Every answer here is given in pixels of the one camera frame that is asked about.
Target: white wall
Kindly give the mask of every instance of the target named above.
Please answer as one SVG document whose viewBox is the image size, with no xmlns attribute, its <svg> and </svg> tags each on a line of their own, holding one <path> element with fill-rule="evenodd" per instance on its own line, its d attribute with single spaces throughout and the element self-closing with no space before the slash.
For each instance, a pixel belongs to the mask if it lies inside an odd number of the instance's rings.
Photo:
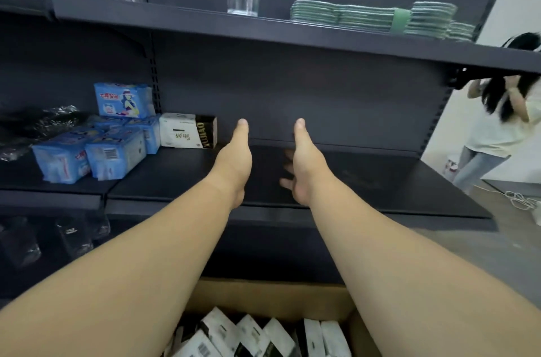
<svg viewBox="0 0 541 357">
<path fill-rule="evenodd" d="M 522 32 L 541 31 L 541 0 L 497 0 L 479 36 L 478 44 L 501 46 Z M 483 113 L 479 99 L 466 90 L 455 91 L 445 107 L 422 160 L 441 172 L 450 154 L 459 154 L 472 122 Z M 541 128 L 509 161 L 487 174 L 487 179 L 541 183 Z"/>
</svg>

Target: open cardboard box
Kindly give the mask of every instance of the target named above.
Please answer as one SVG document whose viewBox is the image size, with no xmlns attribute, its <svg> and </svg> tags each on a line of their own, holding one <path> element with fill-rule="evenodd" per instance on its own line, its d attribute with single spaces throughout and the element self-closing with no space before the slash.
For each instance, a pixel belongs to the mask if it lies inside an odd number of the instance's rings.
<svg viewBox="0 0 541 357">
<path fill-rule="evenodd" d="M 302 318 L 337 320 L 354 357 L 381 356 L 344 285 L 199 280 L 185 313 L 202 314 L 218 306 L 226 314 L 248 313 L 282 322 Z"/>
</svg>

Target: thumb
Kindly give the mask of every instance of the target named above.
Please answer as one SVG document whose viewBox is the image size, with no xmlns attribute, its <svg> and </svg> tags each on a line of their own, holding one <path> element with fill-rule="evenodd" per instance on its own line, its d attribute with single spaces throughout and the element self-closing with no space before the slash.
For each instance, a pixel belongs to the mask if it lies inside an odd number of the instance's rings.
<svg viewBox="0 0 541 357">
<path fill-rule="evenodd" d="M 303 118 L 297 119 L 293 127 L 293 133 L 295 134 L 295 145 L 297 148 L 303 144 L 313 143 L 310 135 L 308 135 L 306 121 Z"/>
<path fill-rule="evenodd" d="M 241 118 L 237 122 L 231 142 L 248 143 L 248 122 L 244 118 Z"/>
</svg>

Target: forearm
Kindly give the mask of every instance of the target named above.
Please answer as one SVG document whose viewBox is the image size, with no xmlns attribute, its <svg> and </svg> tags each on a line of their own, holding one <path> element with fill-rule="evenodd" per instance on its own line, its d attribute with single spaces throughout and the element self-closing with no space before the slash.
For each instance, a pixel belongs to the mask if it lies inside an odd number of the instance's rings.
<svg viewBox="0 0 541 357">
<path fill-rule="evenodd" d="M 538 354 L 539 311 L 510 288 L 377 212 L 334 177 L 314 188 L 311 201 L 384 356 Z"/>
<path fill-rule="evenodd" d="M 480 84 L 481 80 L 470 81 L 470 86 L 468 87 L 468 98 L 477 98 L 481 96 Z"/>
<path fill-rule="evenodd" d="M 511 88 L 507 90 L 509 94 L 509 101 L 513 107 L 513 111 L 524 122 L 529 122 L 528 110 L 526 108 L 526 100 L 518 90 L 518 88 Z"/>
<path fill-rule="evenodd" d="M 0 313 L 0 355 L 159 355 L 225 228 L 206 180 Z"/>
</svg>

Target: finger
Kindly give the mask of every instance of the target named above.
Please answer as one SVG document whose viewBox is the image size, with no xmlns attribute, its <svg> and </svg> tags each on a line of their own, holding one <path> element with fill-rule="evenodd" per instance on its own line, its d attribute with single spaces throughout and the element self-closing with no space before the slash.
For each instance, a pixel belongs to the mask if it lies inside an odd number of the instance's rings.
<svg viewBox="0 0 541 357">
<path fill-rule="evenodd" d="M 306 130 L 306 121 L 303 118 L 297 119 L 293 127 L 293 133 L 295 134 L 295 145 L 297 147 L 305 143 L 312 143 L 312 139 Z"/>
<path fill-rule="evenodd" d="M 289 173 L 291 173 L 292 175 L 295 174 L 295 171 L 293 170 L 293 163 L 291 163 L 291 162 L 290 162 L 290 163 L 286 163 L 286 164 L 283 166 L 283 168 L 284 168 L 285 170 L 287 170 Z"/>
<path fill-rule="evenodd" d="M 284 177 L 281 177 L 280 178 L 280 186 L 282 188 L 286 188 L 286 189 L 289 189 L 289 190 L 293 190 L 293 180 L 291 179 L 286 179 Z"/>
<path fill-rule="evenodd" d="M 285 153 L 286 153 L 286 157 L 290 160 L 290 161 L 293 161 L 293 156 L 295 155 L 295 151 L 293 149 L 286 149 L 285 150 Z"/>
<path fill-rule="evenodd" d="M 248 122 L 244 118 L 241 118 L 237 122 L 237 126 L 233 131 L 233 137 L 231 138 L 231 142 L 248 143 L 248 132 Z"/>
</svg>

